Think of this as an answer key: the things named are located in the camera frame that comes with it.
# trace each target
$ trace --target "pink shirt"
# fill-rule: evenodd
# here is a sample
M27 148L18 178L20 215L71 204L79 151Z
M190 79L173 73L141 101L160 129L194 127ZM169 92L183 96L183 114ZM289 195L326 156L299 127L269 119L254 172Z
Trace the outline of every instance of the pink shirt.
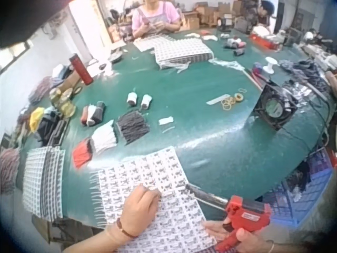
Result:
M153 14L148 13L143 8L143 6L140 6L139 8L142 10L142 12L144 13L146 17L155 17L155 16L163 14L163 4L164 4L163 1L159 1L159 8ZM165 12L166 12L166 17L168 19L168 22L170 23L174 23L180 18L179 13L177 12L173 4L170 2L165 3ZM139 29L142 24L143 24L142 17L140 16L137 10L134 10L133 16L132 16L132 30Z

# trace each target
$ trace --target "white label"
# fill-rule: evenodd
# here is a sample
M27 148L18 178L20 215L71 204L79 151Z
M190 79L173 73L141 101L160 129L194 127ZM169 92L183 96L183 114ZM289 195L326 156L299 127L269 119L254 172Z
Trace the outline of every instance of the white label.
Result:
M260 216L257 216L257 215L252 215L251 213L247 213L247 212L244 212L242 215L241 215L242 218L245 218L247 220L252 220L252 221L255 221L257 222L259 219L260 219Z

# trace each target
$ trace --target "bracelet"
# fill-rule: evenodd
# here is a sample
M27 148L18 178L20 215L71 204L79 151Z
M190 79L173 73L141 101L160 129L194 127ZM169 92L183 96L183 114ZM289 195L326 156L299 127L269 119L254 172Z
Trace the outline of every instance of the bracelet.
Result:
M273 249L274 249L274 247L275 247L275 243L274 243L273 240L268 240L268 241L273 243L272 247L271 247L270 250L268 251L268 253L272 253L272 251L273 251Z
M130 235L128 232L126 232L126 231L122 228L122 223L121 223L120 218L118 218L118 219L116 220L116 224L117 224L117 227L118 227L118 229L120 230L120 232L122 232L123 234L125 234L126 236L128 236L128 237L130 237L130 238L132 238L132 239L137 238L137 236L132 236L132 235Z

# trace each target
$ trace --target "cooling fan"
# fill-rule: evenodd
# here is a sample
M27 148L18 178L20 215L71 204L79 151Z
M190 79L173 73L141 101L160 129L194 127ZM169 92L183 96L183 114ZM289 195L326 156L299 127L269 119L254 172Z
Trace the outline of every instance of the cooling fan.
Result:
M298 100L289 90L268 81L253 112L278 131L294 115L297 104Z

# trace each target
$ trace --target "red cable bundle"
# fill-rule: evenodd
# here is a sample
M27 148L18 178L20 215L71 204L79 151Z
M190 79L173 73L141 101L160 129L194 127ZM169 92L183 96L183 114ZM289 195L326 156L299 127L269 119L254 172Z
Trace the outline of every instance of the red cable bundle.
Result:
M74 166L79 169L82 165L89 162L93 156L90 139L80 142L72 152Z

